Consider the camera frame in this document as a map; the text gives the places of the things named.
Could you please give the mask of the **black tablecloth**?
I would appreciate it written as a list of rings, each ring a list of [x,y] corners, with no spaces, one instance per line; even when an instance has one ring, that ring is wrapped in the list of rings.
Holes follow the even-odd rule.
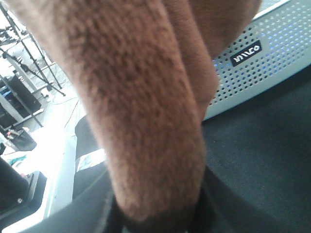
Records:
[[[202,126],[207,165],[182,233],[311,230],[311,69]]]

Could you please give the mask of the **grey perforated laundry basket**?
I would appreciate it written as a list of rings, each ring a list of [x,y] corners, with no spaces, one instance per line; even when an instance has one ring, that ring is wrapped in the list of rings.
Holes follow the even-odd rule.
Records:
[[[233,108],[311,63],[311,2],[264,0],[242,34],[217,58],[219,79],[205,119]]]

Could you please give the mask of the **metal shelf rack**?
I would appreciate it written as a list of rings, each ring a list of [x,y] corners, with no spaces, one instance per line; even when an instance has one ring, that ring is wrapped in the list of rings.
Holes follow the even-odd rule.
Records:
[[[18,28],[17,24],[14,22],[14,20],[12,19],[12,17],[8,14],[8,10],[6,10],[6,8],[3,6],[3,4],[0,4],[0,10],[3,13],[4,17],[6,18],[6,20],[8,21],[8,23],[10,24],[10,27],[15,36],[17,37],[17,42],[21,43],[23,45],[23,48],[26,50],[26,52],[28,53],[30,59],[33,61],[33,64],[35,65],[38,73],[40,75],[38,75],[37,73],[35,73],[34,71],[32,71],[26,64],[22,63],[19,59],[17,59],[15,56],[10,55],[7,51],[2,51],[5,56],[7,57],[7,59],[9,60],[9,62],[13,62],[13,65],[17,65],[16,70],[18,71],[18,73],[20,75],[22,75],[24,77],[24,79],[26,81],[29,81],[31,84],[29,84],[29,86],[33,89],[33,93],[36,93],[39,91],[39,89],[32,83],[32,81],[28,78],[27,74],[31,73],[32,75],[36,76],[37,78],[39,78],[42,82],[45,83],[45,85],[43,86],[43,88],[41,88],[40,90],[44,89],[44,88],[51,88],[56,90],[58,93],[60,93],[61,95],[65,96],[66,94],[63,93],[62,91],[60,91],[62,89],[60,83],[58,82],[55,74],[52,72],[50,65],[48,64],[47,60],[46,60],[46,56],[43,54],[43,51],[41,49],[41,47],[37,44],[36,40],[34,39],[34,37],[32,36],[31,33],[28,33],[26,31],[26,34],[24,37],[22,36],[22,31]],[[44,62],[47,65],[47,68],[50,70],[52,76],[54,77],[54,80],[57,82],[58,88],[53,86],[53,82],[49,82],[47,77],[45,76],[45,74],[43,73],[42,69],[39,67],[37,60],[33,57],[33,55],[31,54],[31,52],[29,51],[28,47],[26,46],[26,44],[24,43],[24,39],[27,39],[27,37],[31,38],[31,41],[35,44],[36,48],[38,49],[42,59],[44,60]]]

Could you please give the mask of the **brown towel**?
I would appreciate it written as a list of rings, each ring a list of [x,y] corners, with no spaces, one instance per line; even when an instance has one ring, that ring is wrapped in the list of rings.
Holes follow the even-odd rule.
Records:
[[[136,223],[185,222],[204,171],[200,124],[213,58],[258,0],[10,0],[66,71],[107,153],[117,203]]]

